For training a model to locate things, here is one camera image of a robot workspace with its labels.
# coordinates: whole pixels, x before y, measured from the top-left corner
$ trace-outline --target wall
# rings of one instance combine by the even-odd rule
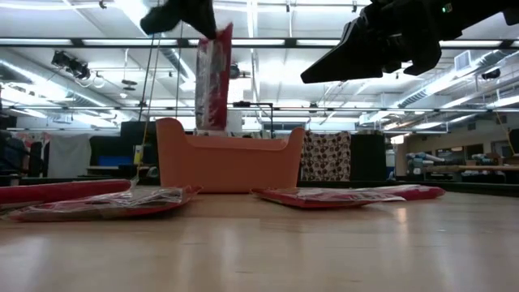
[[[508,122],[504,124],[505,129],[519,128],[519,114],[508,114]],[[491,152],[491,143],[507,139],[503,128],[495,123],[495,118],[476,121],[476,130],[467,131],[466,123],[462,127],[454,128],[450,134],[428,136],[422,140],[423,135],[412,135],[407,137],[409,152],[434,151],[442,148],[483,144],[485,153]]]

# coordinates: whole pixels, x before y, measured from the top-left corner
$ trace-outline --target red package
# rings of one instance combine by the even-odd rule
[[[252,189],[261,199],[300,208],[359,207],[386,200],[403,200],[394,195],[352,189],[300,187],[290,189]]]
[[[405,200],[431,200],[445,194],[440,187],[428,187],[420,185],[401,185],[392,187],[371,187],[357,189],[358,191],[375,191],[386,195],[397,195]]]
[[[0,187],[0,210],[127,191],[130,188],[131,181],[126,179]]]
[[[227,126],[230,53],[233,24],[216,40],[199,40],[196,55],[195,117],[199,130],[224,131]]]
[[[4,219],[18,222],[91,221],[163,212],[189,202],[202,188],[136,188],[79,200],[40,204],[12,211]]]

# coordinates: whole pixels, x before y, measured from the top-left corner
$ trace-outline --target ceiling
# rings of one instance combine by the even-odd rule
[[[146,37],[136,25],[147,7],[155,6],[153,0],[114,0],[105,1],[108,9],[97,6],[98,1],[79,0],[5,0],[0,3],[0,37],[66,37],[66,38],[142,38]],[[352,12],[352,1],[333,0],[290,0],[290,12],[286,11],[286,0],[215,0],[215,17],[219,28],[227,23],[234,24],[234,37],[300,37],[300,38],[340,38],[345,24],[358,16]],[[359,6],[368,4],[367,0],[359,0]],[[483,22],[464,31],[465,39],[516,39],[519,37],[519,26],[509,27],[501,14],[492,16]],[[179,25],[163,37],[199,38],[201,35],[188,25]],[[174,52],[181,58],[185,73],[177,74],[177,69],[164,54],[154,49],[129,49],[125,65],[124,49],[66,49],[70,55],[80,61],[88,62],[92,76],[97,73],[101,77],[80,81],[77,84],[71,76],[63,71],[56,72],[50,64],[55,49],[53,48],[0,48],[3,55],[14,54],[26,62],[17,62],[18,66],[32,73],[49,78],[70,90],[83,90],[83,96],[94,100],[102,99],[103,104],[136,106],[143,97],[144,84],[147,90],[144,100],[152,99],[153,106],[175,106],[178,97],[179,106],[194,105],[194,90],[188,86],[193,79],[196,65],[196,49],[183,48]],[[414,77],[404,75],[402,70],[384,75],[381,79],[355,80],[346,83],[303,84],[299,75],[313,62],[318,60],[328,49],[233,49],[232,59],[242,71],[252,71],[255,61],[255,81],[258,95],[253,93],[250,79],[231,80],[229,98],[231,101],[272,102],[276,106],[301,107],[311,102],[319,102],[326,107],[391,107],[396,101],[406,97],[416,88],[433,83],[449,71],[454,58],[463,53],[459,49],[444,49],[443,56],[435,69]],[[148,60],[151,60],[151,72],[146,80]],[[504,75],[512,76],[517,58],[510,58],[501,64]],[[122,88],[122,79],[134,80],[138,83],[135,91],[127,92]],[[478,86],[492,86],[492,82],[482,82]],[[441,107],[447,102],[464,97],[475,90],[475,78],[465,78],[452,86],[436,90],[434,97],[427,102],[417,103],[421,108]],[[154,111],[152,116],[165,116],[171,112]],[[192,115],[191,111],[182,114]],[[282,116],[308,116],[308,112],[277,112]],[[341,111],[333,118],[358,118],[360,111]],[[394,115],[385,115],[383,122],[392,122]]]

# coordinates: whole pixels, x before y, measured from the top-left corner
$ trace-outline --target robot end effector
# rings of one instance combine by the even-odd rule
[[[304,83],[382,77],[412,61],[404,73],[420,75],[441,58],[440,41],[454,40],[499,12],[508,25],[519,24],[517,0],[479,5],[471,0],[371,0],[348,23],[341,42],[306,69]]]

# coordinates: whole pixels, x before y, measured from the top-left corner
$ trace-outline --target orange basket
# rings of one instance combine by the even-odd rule
[[[304,130],[288,140],[185,135],[174,118],[157,121],[162,187],[202,186],[204,193],[296,187]]]

